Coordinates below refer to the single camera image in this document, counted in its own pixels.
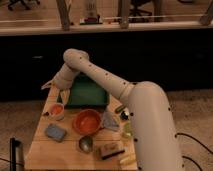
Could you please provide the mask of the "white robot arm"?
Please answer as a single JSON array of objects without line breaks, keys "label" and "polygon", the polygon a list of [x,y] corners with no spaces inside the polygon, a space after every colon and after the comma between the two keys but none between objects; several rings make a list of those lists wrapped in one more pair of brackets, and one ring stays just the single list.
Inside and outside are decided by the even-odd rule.
[{"label": "white robot arm", "polygon": [[185,171],[170,104],[158,84],[133,84],[91,63],[83,50],[67,49],[63,60],[51,80],[59,90],[70,89],[82,72],[128,108],[140,171]]}]

